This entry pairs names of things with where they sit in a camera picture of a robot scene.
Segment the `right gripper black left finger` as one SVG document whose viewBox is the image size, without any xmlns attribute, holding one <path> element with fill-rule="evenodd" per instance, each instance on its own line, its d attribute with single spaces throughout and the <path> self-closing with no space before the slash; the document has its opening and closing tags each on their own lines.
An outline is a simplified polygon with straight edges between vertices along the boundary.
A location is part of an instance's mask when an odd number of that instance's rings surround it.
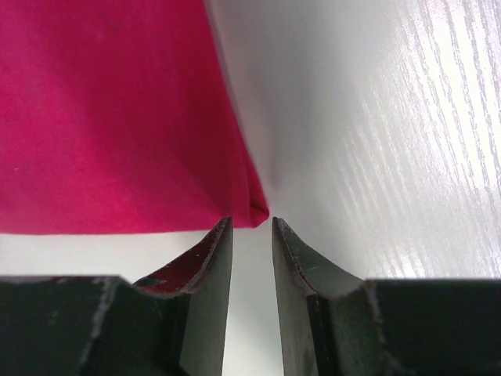
<svg viewBox="0 0 501 376">
<path fill-rule="evenodd" d="M 116 276 L 1 279 L 4 375 L 220 375 L 233 225 L 135 283 Z"/>
</svg>

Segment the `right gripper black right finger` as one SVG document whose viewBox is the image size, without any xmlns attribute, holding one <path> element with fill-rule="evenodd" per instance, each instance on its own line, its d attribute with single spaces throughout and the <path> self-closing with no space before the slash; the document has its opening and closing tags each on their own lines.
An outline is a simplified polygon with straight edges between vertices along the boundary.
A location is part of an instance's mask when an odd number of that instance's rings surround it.
<svg viewBox="0 0 501 376">
<path fill-rule="evenodd" d="M 272 220 L 287 375 L 497 375 L 497 279 L 362 280 Z"/>
</svg>

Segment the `red t shirt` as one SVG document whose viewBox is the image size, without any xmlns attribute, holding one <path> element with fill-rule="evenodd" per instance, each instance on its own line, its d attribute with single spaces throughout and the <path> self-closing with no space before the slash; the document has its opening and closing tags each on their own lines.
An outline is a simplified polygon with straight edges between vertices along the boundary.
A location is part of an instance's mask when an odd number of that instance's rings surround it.
<svg viewBox="0 0 501 376">
<path fill-rule="evenodd" d="M 204 2 L 2 2 L 2 232 L 268 216 Z"/>
</svg>

